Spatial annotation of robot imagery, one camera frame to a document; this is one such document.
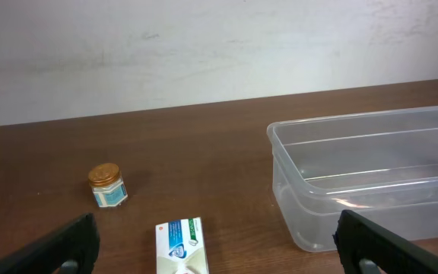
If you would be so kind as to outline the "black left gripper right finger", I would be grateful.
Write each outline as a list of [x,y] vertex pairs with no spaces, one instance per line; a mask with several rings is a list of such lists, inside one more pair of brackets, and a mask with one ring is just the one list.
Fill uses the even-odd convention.
[[438,273],[438,256],[351,210],[333,240],[346,273]]

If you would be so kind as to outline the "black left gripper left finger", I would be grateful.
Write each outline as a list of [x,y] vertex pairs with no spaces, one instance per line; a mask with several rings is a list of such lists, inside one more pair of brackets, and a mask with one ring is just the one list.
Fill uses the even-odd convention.
[[0,259],[0,274],[93,272],[100,235],[87,213]]

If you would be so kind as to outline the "clear plastic container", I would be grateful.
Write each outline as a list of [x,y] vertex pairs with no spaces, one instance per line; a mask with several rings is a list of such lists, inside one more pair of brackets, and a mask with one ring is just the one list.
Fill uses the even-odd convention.
[[294,243],[334,250],[344,210],[438,237],[438,106],[272,123],[272,189]]

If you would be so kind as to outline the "small gold-lid balm jar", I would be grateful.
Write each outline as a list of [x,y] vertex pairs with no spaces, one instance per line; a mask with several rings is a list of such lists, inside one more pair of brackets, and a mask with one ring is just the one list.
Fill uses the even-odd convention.
[[97,165],[89,171],[87,179],[100,208],[115,208],[129,197],[117,164]]

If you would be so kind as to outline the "white Panadol medicine box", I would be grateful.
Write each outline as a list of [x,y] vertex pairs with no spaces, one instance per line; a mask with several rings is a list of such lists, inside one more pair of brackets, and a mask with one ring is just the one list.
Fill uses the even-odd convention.
[[200,217],[155,226],[157,274],[209,274]]

